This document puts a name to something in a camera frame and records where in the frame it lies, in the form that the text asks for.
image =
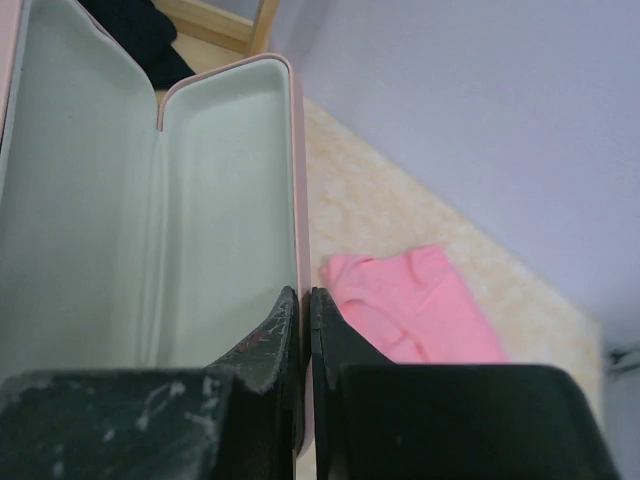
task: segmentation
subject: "white scratch marks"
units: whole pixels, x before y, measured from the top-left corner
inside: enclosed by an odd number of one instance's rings
[[[144,432],[148,426],[149,426],[149,415],[145,411],[145,412],[142,412],[142,415],[140,415],[136,419],[136,428],[141,432]]]
[[[175,396],[182,395],[186,391],[187,391],[187,387],[184,386],[184,383],[173,382],[171,384],[171,389],[169,390],[169,396],[173,398]]]
[[[202,404],[202,410],[213,410],[218,406],[219,401],[218,398],[210,398]]]
[[[191,412],[184,412],[184,418],[192,423],[201,425],[204,429],[204,436],[207,440],[215,440],[216,422],[212,418],[195,415]]]
[[[160,395],[162,392],[164,392],[170,386],[171,386],[170,383],[165,383],[164,385],[159,386],[155,390],[152,390],[151,393],[149,395],[147,395],[147,398],[144,401],[144,404],[148,406],[153,401],[154,398],[156,398],[158,395]]]
[[[32,388],[37,390],[46,390],[53,385],[51,377],[35,375],[21,375],[8,379],[2,385],[2,393],[0,394],[0,412],[8,405],[17,405],[24,392]]]
[[[106,433],[102,437],[102,442],[103,443],[110,442],[111,440],[113,440],[113,437],[115,436],[116,436],[115,428],[110,428],[109,430],[106,431]]]
[[[202,394],[205,397],[213,395],[213,380],[211,377],[204,377],[204,380],[202,381]]]
[[[53,478],[62,478],[64,476],[64,462],[62,460],[58,460],[53,464]]]

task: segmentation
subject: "scratched black surface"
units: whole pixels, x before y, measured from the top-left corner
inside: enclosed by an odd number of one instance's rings
[[[0,480],[293,478],[298,304],[206,369],[41,372],[0,388]]]
[[[209,478],[232,379],[222,370],[13,378],[0,394],[0,478]]]

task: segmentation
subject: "pink case rim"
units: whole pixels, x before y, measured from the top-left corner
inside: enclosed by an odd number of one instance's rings
[[[22,0],[0,1],[0,142],[4,136],[22,4]]]

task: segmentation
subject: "pink cloth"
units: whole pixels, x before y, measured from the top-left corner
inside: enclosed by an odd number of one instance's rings
[[[383,259],[333,255],[321,274],[346,322],[394,362],[508,362],[438,245]]]

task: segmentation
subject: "wall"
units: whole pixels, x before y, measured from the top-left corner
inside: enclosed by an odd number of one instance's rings
[[[229,12],[233,12],[236,15],[241,15],[246,18],[253,19],[258,9],[259,0],[204,0],[206,3],[215,5],[216,7],[224,8]]]
[[[616,466],[627,480],[640,478],[640,371],[605,381],[605,428]]]
[[[636,0],[281,0],[272,46],[616,345],[640,339],[639,21]]]

